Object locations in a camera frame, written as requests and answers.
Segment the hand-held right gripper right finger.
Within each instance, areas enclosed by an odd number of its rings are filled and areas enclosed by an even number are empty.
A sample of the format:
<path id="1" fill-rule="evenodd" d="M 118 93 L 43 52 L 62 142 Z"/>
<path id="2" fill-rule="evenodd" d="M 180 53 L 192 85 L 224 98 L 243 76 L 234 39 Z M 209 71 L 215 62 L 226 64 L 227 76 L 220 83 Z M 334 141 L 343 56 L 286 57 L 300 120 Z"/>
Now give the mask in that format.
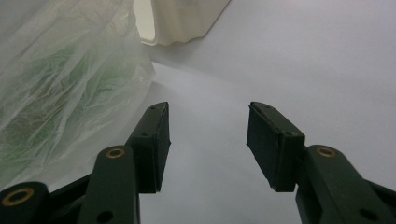
<path id="1" fill-rule="evenodd" d="M 270 105 L 251 102 L 247 146 L 275 192 L 293 192 L 305 135 Z"/>

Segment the white plastic bin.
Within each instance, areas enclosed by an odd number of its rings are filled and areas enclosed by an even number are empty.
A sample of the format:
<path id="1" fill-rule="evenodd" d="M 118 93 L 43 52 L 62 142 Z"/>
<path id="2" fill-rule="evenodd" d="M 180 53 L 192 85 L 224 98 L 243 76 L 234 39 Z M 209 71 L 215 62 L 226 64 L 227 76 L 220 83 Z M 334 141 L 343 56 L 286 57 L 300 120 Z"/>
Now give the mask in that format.
<path id="1" fill-rule="evenodd" d="M 141 42 L 169 46 L 203 37 L 231 0 L 134 0 Z"/>

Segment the green snack packet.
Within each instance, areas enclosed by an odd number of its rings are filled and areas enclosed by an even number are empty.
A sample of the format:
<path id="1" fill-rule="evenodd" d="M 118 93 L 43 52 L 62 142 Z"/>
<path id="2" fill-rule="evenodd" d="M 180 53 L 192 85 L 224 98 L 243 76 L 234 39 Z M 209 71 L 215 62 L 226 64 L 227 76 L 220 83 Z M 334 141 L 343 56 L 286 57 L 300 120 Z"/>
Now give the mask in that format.
<path id="1" fill-rule="evenodd" d="M 0 78 L 0 162 L 50 163 L 104 141 L 135 101 L 139 46 L 77 43 L 34 54 Z"/>

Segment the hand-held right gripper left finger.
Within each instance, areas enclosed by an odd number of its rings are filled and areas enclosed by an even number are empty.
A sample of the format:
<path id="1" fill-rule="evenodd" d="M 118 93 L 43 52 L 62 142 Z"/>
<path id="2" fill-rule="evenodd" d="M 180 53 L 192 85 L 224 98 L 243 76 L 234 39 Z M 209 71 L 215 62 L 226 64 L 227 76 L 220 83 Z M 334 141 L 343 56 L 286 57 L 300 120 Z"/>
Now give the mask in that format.
<path id="1" fill-rule="evenodd" d="M 171 146 L 167 102 L 147 108 L 128 138 L 126 146 L 134 150 L 139 192 L 159 192 Z"/>

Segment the translucent plastic bag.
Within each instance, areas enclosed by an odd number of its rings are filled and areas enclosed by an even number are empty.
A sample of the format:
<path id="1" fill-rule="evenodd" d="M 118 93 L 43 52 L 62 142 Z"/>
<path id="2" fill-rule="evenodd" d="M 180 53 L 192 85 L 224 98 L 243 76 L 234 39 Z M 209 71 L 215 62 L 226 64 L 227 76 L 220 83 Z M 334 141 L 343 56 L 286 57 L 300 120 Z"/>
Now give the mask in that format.
<path id="1" fill-rule="evenodd" d="M 145 98 L 154 75 L 135 25 L 134 0 L 0 0 L 0 78 L 34 54 L 70 43 L 90 46 L 99 41 L 126 41 L 139 46 L 139 76 L 143 79 L 131 109 L 113 131 L 104 132 L 104 141 L 91 141 L 60 159 L 38 166 L 0 162 L 0 189 L 29 180 L 55 182 L 108 146 Z"/>

